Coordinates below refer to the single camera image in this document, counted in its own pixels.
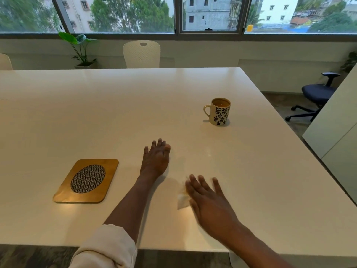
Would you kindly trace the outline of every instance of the beige sleeve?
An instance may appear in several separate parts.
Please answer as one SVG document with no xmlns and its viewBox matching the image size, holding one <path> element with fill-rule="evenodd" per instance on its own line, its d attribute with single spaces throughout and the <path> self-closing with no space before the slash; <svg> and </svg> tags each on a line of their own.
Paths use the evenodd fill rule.
<svg viewBox="0 0 357 268">
<path fill-rule="evenodd" d="M 126 231 L 102 225 L 74 253 L 69 268 L 133 268 L 136 246 Z"/>
</svg>

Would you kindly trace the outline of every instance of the coaster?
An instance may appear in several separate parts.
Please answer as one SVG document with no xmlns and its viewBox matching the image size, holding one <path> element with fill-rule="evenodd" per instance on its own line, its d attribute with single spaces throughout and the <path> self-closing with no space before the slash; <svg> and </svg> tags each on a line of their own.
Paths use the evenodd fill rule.
<svg viewBox="0 0 357 268">
<path fill-rule="evenodd" d="M 99 203 L 118 167 L 117 159 L 78 160 L 53 196 L 55 202 Z"/>
</svg>

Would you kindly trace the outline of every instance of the perforated backrest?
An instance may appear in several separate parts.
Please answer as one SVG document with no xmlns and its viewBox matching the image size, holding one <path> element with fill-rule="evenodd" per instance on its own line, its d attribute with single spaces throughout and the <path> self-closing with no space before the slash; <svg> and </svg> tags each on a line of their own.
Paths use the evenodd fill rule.
<svg viewBox="0 0 357 268">
<path fill-rule="evenodd" d="M 0 70 L 13 70 L 10 58 L 3 53 L 0 53 Z"/>
<path fill-rule="evenodd" d="M 130 41 L 123 46 L 127 68 L 159 68 L 160 44 L 151 40 Z"/>
</svg>

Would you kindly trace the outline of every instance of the patterned mug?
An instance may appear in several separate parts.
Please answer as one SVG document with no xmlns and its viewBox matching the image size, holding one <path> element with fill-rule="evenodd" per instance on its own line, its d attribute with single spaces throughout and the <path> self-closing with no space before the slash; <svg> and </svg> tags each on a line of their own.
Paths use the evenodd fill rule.
<svg viewBox="0 0 357 268">
<path fill-rule="evenodd" d="M 210 114 L 207 114 L 206 108 L 210 108 Z M 231 102 L 225 98 L 212 99 L 211 104 L 203 107 L 203 112 L 210 118 L 213 125 L 222 126 L 227 122 Z"/>
</svg>

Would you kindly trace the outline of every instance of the glass pane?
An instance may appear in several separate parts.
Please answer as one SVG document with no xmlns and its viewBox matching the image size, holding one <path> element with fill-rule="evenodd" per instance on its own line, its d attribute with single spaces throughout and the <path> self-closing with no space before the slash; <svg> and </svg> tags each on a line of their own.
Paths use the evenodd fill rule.
<svg viewBox="0 0 357 268">
<path fill-rule="evenodd" d="M 0 33 L 57 33 L 62 30 L 51 0 L 0 0 Z"/>
<path fill-rule="evenodd" d="M 183 0 L 183 30 L 232 30 L 237 20 L 242 0 Z"/>
<path fill-rule="evenodd" d="M 74 32 L 173 33 L 173 0 L 62 0 Z"/>
<path fill-rule="evenodd" d="M 357 34 L 357 0 L 252 0 L 245 33 Z"/>
</svg>

